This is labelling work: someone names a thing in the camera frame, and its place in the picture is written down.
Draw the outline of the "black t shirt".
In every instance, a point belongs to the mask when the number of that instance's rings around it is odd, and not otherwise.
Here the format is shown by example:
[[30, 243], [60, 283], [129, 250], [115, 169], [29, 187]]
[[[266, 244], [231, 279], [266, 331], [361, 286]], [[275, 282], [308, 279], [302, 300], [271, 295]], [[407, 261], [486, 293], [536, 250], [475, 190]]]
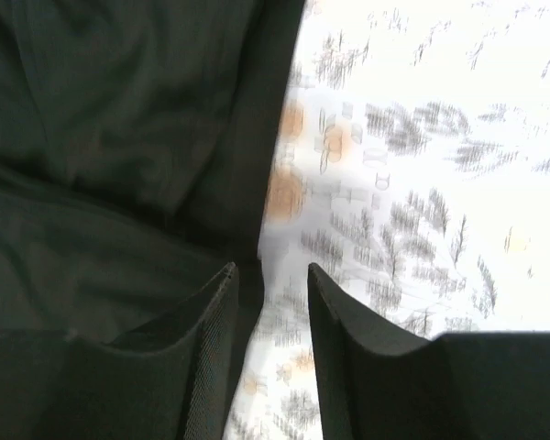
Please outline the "black t shirt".
[[110, 341], [235, 262], [248, 340], [302, 14], [300, 1], [0, 1], [0, 328]]

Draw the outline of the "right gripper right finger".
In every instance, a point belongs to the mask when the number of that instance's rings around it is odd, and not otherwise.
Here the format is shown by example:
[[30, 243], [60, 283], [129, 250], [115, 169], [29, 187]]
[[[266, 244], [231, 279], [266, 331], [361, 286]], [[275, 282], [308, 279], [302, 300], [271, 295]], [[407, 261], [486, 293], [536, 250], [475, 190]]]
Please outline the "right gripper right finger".
[[550, 332], [414, 335], [316, 264], [308, 305], [326, 439], [550, 439]]

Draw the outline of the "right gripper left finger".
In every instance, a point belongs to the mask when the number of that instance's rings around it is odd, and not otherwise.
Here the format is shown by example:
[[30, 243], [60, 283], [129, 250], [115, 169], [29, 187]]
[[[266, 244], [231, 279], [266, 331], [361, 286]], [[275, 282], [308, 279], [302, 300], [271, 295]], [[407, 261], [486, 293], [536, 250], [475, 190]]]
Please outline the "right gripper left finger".
[[238, 271], [109, 344], [0, 330], [0, 439], [218, 439]]

